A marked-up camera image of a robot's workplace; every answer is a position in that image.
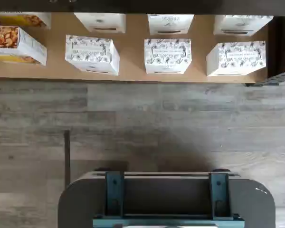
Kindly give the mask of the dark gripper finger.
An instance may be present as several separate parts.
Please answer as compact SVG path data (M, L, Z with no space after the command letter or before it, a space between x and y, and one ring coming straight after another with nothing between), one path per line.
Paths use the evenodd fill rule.
M213 218L230 218L231 206L229 199L228 174L211 172L209 175L211 214Z
M111 217L122 217L124 215L124 172L107 172L105 182L105 214Z

